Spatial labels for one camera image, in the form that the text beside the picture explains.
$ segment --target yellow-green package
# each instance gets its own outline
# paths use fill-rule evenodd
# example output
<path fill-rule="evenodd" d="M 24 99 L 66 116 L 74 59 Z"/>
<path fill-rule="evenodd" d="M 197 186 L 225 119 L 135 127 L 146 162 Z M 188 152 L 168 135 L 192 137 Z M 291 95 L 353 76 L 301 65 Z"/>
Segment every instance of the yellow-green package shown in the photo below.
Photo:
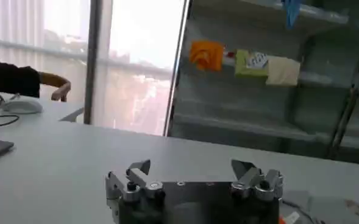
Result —
<path fill-rule="evenodd" d="M 268 57 L 264 53 L 238 49 L 235 75 L 268 76 Z"/>

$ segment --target wooden chair armrest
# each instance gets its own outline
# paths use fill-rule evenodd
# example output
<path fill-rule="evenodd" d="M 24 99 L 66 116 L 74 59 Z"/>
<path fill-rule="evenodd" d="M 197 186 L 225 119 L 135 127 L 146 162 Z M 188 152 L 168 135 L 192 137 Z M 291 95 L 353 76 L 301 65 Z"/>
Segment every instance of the wooden chair armrest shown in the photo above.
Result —
<path fill-rule="evenodd" d="M 62 102 L 66 102 L 67 101 L 66 96 L 70 90 L 71 90 L 70 83 L 66 83 L 62 85 L 59 89 L 57 89 L 52 93 L 52 100 L 58 101 L 61 99 Z"/>

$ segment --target black jacket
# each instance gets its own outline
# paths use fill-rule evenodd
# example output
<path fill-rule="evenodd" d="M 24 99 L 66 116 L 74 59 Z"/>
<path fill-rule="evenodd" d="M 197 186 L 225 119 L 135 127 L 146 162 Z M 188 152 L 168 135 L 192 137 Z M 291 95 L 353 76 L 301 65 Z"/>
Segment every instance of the black jacket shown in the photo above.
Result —
<path fill-rule="evenodd" d="M 30 66 L 0 63 L 0 92 L 40 97 L 40 74 Z"/>

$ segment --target orange cloth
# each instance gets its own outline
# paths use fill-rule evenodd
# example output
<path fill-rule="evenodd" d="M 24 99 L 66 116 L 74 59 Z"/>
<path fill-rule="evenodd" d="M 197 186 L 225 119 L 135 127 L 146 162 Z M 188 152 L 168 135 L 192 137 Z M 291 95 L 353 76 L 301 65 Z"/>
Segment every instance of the orange cloth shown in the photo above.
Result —
<path fill-rule="evenodd" d="M 195 41 L 191 44 L 190 61 L 200 70 L 221 71 L 224 46 L 217 42 Z"/>

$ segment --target white curtain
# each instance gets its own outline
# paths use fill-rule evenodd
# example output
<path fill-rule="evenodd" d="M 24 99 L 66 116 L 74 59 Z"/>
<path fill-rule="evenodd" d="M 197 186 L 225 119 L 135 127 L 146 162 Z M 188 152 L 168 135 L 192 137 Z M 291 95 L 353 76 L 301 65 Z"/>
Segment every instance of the white curtain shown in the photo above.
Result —
<path fill-rule="evenodd" d="M 0 61 L 64 76 L 83 102 L 89 17 L 90 0 L 0 0 Z"/>
<path fill-rule="evenodd" d="M 183 0 L 103 0 L 93 124 L 162 135 Z M 66 77 L 83 102 L 90 0 L 0 0 L 0 61 Z"/>

